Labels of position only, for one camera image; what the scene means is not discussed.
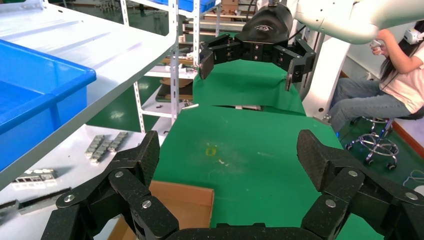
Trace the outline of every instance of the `blue jeans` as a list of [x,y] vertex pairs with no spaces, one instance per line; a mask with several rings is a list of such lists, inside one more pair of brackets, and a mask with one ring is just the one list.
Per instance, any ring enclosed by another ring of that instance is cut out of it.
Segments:
[[405,104],[394,96],[382,92],[379,81],[341,78],[337,82],[331,101],[329,123],[337,133],[358,117],[399,118],[410,115]]

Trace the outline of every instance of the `rolling stool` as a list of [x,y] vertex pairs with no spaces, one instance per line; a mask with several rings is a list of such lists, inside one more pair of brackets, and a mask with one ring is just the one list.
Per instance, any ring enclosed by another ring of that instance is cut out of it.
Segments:
[[[424,107],[422,107],[414,114],[399,117],[399,119],[418,120],[422,119],[423,117]],[[368,156],[365,158],[366,164],[370,165],[371,163],[373,163],[373,154],[378,154],[382,156],[392,157],[393,163],[388,163],[387,167],[390,170],[395,169],[398,163],[396,155],[399,153],[399,148],[394,142],[386,138],[387,134],[392,130],[392,124],[394,121],[395,118],[390,118],[387,121],[385,127],[381,130],[380,134],[377,135],[375,132],[364,134],[358,137],[358,139],[352,141],[351,143],[346,144],[345,148],[347,150],[350,150],[352,149],[355,143],[360,143],[362,146],[366,147],[370,151]]]
[[356,119],[354,119],[354,120],[352,120],[351,122],[350,122],[350,125],[356,125],[358,122],[359,122],[359,120],[360,119],[365,119],[365,120],[367,120],[368,122],[371,122],[372,123],[372,127],[371,127],[371,130],[369,130],[369,133],[370,134],[372,134],[372,133],[375,133],[375,134],[377,134],[376,133],[376,125],[377,124],[387,124],[387,122],[389,121],[388,119],[384,119],[384,118],[378,118],[378,117],[364,117],[364,116],[362,116],[362,117],[358,117],[358,118],[356,118]]

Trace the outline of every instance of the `floor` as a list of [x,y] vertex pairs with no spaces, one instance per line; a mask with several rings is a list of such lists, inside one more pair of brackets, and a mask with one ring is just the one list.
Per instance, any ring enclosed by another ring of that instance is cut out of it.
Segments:
[[[96,17],[105,18],[115,22],[122,22],[122,17],[119,12],[101,12],[98,8],[89,7],[75,7],[75,10],[94,15]],[[138,10],[129,10],[129,24],[132,27],[143,29],[146,31],[154,32],[161,35],[168,33],[168,18],[166,13],[145,11],[146,14],[140,14]],[[150,95],[159,87],[159,78],[156,77],[142,77],[138,81],[138,88],[142,101],[147,100]],[[157,121],[155,116],[144,116],[145,128],[149,130]],[[99,114],[93,117],[88,124],[108,127],[115,129],[122,129],[128,131],[140,131],[137,117],[137,107],[134,98],[134,89],[130,87],[121,96],[109,104]],[[371,128],[371,124],[365,120],[359,121],[356,125],[347,125],[340,132],[339,138],[343,145],[356,139],[358,136],[367,133]],[[372,171],[385,176],[394,182],[402,184],[405,179],[410,175],[412,170],[424,171],[424,160],[417,155],[408,144],[406,144],[400,136],[393,132],[390,139],[394,141],[400,152],[398,154],[398,165],[395,170],[388,170],[386,163],[390,161],[387,157],[375,157],[374,163],[368,168]],[[363,161],[368,155],[363,147],[359,144],[355,145],[351,150],[352,154],[360,161]],[[408,181],[406,186],[408,188],[417,187],[418,183],[413,180]]]

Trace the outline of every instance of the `woman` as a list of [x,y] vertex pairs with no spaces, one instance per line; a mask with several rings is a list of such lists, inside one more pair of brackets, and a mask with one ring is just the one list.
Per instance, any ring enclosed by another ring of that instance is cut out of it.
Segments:
[[[424,32],[424,20],[415,25]],[[328,112],[329,122],[338,133],[345,123],[358,117],[399,118],[416,113],[424,106],[424,44],[397,43],[393,34],[381,30],[376,37],[384,44],[374,55],[386,60],[381,66],[381,81],[338,80]]]

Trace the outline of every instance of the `silver screw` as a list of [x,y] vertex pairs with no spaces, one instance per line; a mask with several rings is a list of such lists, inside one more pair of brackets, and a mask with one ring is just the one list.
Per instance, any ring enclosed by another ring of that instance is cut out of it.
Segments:
[[336,207],[336,203],[335,203],[333,200],[331,200],[331,199],[327,199],[327,200],[325,201],[325,204],[326,204],[327,206],[329,206],[330,208],[335,208],[335,207]]
[[149,200],[147,200],[147,201],[144,201],[142,204],[141,204],[141,206],[144,208],[144,209],[147,209],[148,207],[150,207],[152,205],[152,202],[151,201],[149,201]]
[[356,171],[349,171],[349,175],[352,177],[358,176],[358,173]]
[[74,200],[75,196],[74,195],[67,195],[64,199],[65,203],[69,203],[70,201]]
[[405,195],[412,200],[418,200],[417,195],[413,194],[412,192],[407,192]]
[[121,171],[119,171],[119,172],[115,173],[115,177],[117,177],[117,178],[122,177],[122,175],[124,175],[124,173],[123,173],[123,172],[121,172]]

